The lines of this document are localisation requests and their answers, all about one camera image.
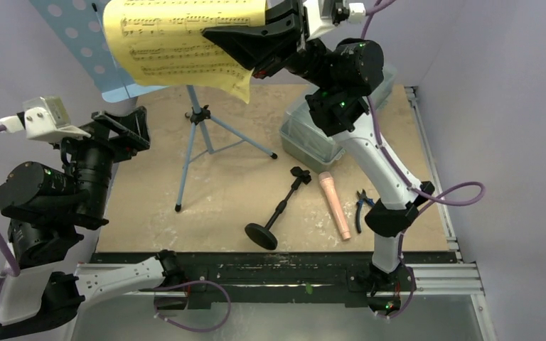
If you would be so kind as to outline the yellow sheet music page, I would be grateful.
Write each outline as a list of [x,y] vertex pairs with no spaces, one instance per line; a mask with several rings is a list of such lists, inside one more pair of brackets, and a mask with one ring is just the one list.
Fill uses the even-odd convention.
[[110,1],[102,22],[110,52],[138,85],[213,87],[248,103],[251,71],[202,32],[262,26],[266,9],[266,1]]

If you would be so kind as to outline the light blue music stand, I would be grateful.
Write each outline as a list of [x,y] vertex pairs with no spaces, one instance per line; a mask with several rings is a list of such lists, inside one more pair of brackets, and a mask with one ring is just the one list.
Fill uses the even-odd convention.
[[[143,87],[137,85],[128,72],[123,71],[112,56],[102,32],[102,15],[107,3],[107,1],[43,0],[30,2],[92,78],[104,101],[117,103],[160,90],[160,87],[157,86]],[[266,153],[270,158],[277,159],[277,154],[272,150],[257,143],[212,114],[208,115],[206,113],[208,107],[200,105],[194,87],[187,86],[186,89],[191,101],[191,109],[186,114],[191,122],[191,130],[175,206],[177,212],[182,209],[189,165],[202,155],[206,153],[212,155],[239,144],[247,143]],[[207,121],[211,121],[237,136],[239,141],[215,149],[210,139],[206,125]]]

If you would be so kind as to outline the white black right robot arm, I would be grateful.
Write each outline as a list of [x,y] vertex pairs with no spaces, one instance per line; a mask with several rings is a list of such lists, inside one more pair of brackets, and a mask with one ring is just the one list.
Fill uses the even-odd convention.
[[263,23],[222,24],[202,32],[257,79],[287,70],[316,86],[305,97],[312,121],[355,159],[378,192],[365,221],[375,235],[370,278],[381,289],[397,282],[401,234],[418,217],[434,186],[408,172],[378,127],[370,96],[384,79],[380,45],[346,38],[329,49],[321,37],[343,22],[368,23],[387,6],[387,1],[371,7],[346,1],[283,1],[266,10]]

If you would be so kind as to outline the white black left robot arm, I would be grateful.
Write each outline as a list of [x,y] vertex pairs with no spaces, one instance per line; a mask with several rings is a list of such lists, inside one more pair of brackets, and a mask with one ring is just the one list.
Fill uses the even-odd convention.
[[10,220],[4,241],[9,271],[0,274],[0,340],[58,328],[79,309],[130,291],[181,286],[183,269],[168,250],[87,278],[57,269],[82,240],[79,228],[107,224],[113,166],[149,149],[145,107],[123,117],[95,112],[90,123],[77,127],[61,110],[39,104],[0,119],[0,128],[46,141],[63,163],[56,170],[26,161],[0,185],[0,212]]

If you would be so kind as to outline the clear plastic storage box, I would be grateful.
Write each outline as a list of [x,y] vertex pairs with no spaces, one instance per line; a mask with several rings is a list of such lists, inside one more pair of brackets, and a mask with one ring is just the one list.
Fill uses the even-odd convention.
[[319,88],[309,85],[299,97],[287,107],[279,134],[282,148],[297,161],[315,173],[332,169],[345,153],[331,137],[328,137],[313,122],[305,96]]

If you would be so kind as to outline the black microphone desk stand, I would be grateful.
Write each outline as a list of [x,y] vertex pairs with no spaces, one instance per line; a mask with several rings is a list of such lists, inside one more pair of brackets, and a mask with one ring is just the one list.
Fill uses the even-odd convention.
[[275,207],[274,212],[268,219],[267,223],[265,225],[249,223],[244,228],[245,234],[249,237],[249,239],[259,247],[266,250],[272,251],[277,248],[277,238],[270,231],[270,229],[283,211],[285,211],[289,198],[298,190],[301,184],[307,185],[312,180],[311,172],[309,170],[304,170],[299,166],[293,167],[290,172],[295,177],[295,180],[291,184],[290,190],[285,198]]

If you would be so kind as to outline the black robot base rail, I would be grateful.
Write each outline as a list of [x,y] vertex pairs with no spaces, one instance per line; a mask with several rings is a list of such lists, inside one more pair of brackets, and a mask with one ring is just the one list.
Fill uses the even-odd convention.
[[341,304],[347,308],[399,306],[417,290],[417,265],[453,265],[446,251],[408,252],[391,274],[373,268],[370,251],[197,252],[176,254],[167,287],[188,282],[181,292],[189,309],[213,303]]

